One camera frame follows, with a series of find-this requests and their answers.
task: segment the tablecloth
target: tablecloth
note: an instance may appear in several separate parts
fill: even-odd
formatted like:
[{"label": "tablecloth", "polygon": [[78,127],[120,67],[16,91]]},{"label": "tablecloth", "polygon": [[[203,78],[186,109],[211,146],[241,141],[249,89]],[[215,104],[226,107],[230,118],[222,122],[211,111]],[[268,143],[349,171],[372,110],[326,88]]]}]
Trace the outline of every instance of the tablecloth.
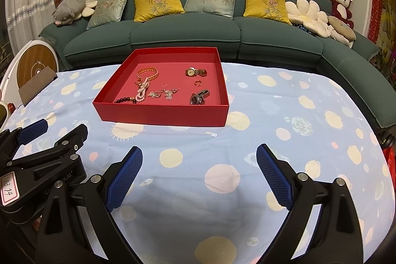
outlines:
[{"label": "tablecloth", "polygon": [[[112,212],[144,263],[254,264],[288,211],[274,198],[255,158],[266,143],[279,159],[313,179],[347,182],[367,259],[386,236],[395,192],[378,141],[344,90],[309,73],[223,63],[230,109],[223,128],[103,122],[92,105],[118,66],[58,73],[8,121],[13,130],[41,118],[48,132],[17,157],[52,147],[85,124],[79,150],[88,177],[102,174],[136,145],[143,165],[122,206]],[[295,255],[312,235],[315,206]],[[105,257],[86,210],[94,251]]]}]

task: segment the gray pig plush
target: gray pig plush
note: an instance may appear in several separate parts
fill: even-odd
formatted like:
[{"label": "gray pig plush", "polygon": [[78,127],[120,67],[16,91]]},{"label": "gray pig plush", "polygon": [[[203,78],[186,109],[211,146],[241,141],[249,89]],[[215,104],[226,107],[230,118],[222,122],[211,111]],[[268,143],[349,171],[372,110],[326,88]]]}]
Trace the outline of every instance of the gray pig plush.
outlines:
[{"label": "gray pig plush", "polygon": [[63,0],[52,14],[56,26],[72,24],[73,20],[79,19],[81,11],[85,7],[85,0]]}]

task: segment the green sofa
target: green sofa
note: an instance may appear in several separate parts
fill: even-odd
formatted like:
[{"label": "green sofa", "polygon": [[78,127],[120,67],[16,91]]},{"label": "green sofa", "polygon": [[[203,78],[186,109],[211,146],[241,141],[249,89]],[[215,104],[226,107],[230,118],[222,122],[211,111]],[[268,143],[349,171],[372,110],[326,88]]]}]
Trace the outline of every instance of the green sofa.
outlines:
[{"label": "green sofa", "polygon": [[[327,13],[330,0],[314,0]],[[168,15],[134,22],[134,0],[127,0],[118,23],[86,30],[88,19],[46,26],[40,36],[54,44],[66,68],[123,61],[147,47],[217,47],[222,59],[314,68],[340,84],[376,133],[396,125],[396,92],[368,62],[377,46],[356,33],[352,49],[333,39],[314,37],[294,26],[243,17],[246,0],[235,0],[233,19],[201,13]]]}]

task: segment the blue gripper pad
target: blue gripper pad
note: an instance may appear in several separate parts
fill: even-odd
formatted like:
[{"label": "blue gripper pad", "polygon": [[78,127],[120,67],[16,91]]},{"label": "blue gripper pad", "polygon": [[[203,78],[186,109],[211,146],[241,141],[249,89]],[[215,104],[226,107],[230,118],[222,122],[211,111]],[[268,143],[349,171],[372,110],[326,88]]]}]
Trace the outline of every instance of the blue gripper pad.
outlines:
[{"label": "blue gripper pad", "polygon": [[109,213],[112,212],[114,208],[121,206],[137,173],[142,167],[142,163],[143,153],[139,148],[136,148],[108,186],[106,208]]},{"label": "blue gripper pad", "polygon": [[38,138],[48,130],[48,123],[45,119],[41,119],[26,128],[22,129],[19,133],[18,142],[20,144],[28,144],[34,139]]},{"label": "blue gripper pad", "polygon": [[263,145],[259,145],[256,151],[256,158],[257,163],[270,185],[278,203],[281,206],[286,207],[288,210],[291,210],[294,204],[292,186],[279,169],[276,161],[274,161],[273,158],[276,157],[272,157]]}]

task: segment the maroon teddy bear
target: maroon teddy bear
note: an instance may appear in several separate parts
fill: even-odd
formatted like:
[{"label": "maroon teddy bear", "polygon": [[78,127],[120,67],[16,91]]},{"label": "maroon teddy bear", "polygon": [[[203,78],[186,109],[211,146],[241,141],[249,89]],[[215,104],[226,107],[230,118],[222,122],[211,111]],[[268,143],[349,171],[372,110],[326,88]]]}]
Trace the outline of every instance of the maroon teddy bear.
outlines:
[{"label": "maroon teddy bear", "polygon": [[350,20],[352,18],[352,13],[349,10],[352,0],[330,0],[333,4],[333,10],[331,15],[342,20],[350,28],[353,29],[354,24]]}]

